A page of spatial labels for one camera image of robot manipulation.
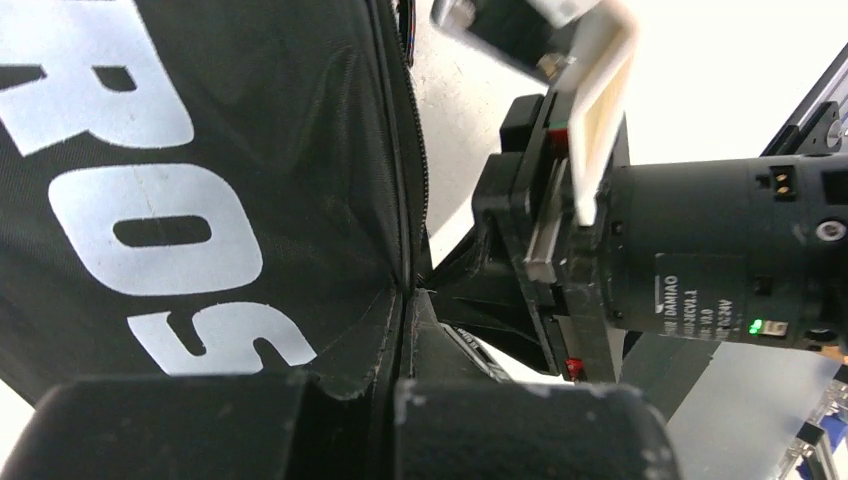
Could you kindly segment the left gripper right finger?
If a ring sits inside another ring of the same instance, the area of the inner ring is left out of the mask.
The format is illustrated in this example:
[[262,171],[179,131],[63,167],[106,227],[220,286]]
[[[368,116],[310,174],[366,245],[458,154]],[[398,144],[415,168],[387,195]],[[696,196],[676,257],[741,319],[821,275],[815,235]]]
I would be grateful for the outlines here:
[[409,301],[409,390],[426,386],[493,384],[468,345],[438,321],[430,294],[416,289]]

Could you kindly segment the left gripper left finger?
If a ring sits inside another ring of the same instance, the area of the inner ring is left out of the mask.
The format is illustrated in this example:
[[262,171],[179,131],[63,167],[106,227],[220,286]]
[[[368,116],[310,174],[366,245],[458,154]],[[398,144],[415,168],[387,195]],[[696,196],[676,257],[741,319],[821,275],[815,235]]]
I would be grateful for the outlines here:
[[315,376],[333,398],[363,395],[399,318],[399,299],[395,288],[304,291],[298,326],[316,356],[300,368]]

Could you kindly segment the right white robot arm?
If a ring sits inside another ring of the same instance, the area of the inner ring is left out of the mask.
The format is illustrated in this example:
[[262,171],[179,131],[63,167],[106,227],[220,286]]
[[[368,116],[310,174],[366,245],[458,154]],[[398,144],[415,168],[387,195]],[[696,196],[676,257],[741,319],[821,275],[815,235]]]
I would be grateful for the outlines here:
[[617,135],[582,226],[563,94],[517,99],[474,227],[425,278],[449,322],[573,382],[612,382],[652,338],[820,351],[847,337],[847,158],[781,144],[631,166]]

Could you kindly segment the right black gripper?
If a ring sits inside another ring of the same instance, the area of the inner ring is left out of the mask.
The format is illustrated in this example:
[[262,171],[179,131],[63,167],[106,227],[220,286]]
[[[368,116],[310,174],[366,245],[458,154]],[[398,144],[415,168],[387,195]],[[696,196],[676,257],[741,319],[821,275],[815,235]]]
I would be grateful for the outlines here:
[[607,321],[600,224],[581,227],[571,179],[572,98],[517,98],[472,196],[475,226],[423,276],[438,319],[531,369],[616,383],[622,338]]

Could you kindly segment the black badminton racket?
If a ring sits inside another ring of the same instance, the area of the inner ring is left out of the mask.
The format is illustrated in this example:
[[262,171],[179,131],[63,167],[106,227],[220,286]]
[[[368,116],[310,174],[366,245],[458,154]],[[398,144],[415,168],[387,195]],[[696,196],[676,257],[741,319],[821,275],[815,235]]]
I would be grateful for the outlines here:
[[466,330],[442,323],[446,334],[453,339],[472,361],[472,363],[487,376],[498,383],[512,383],[513,378],[503,369],[502,365],[495,360],[480,343],[480,341]]

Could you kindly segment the black Crossway racket bag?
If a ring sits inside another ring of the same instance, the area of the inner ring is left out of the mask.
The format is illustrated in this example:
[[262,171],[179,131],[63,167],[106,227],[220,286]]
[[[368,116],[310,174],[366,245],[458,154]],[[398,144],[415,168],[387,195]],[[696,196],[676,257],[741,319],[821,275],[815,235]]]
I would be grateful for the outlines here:
[[387,1],[1,5],[1,377],[29,401],[301,367],[304,291],[395,288],[364,396],[425,212]]

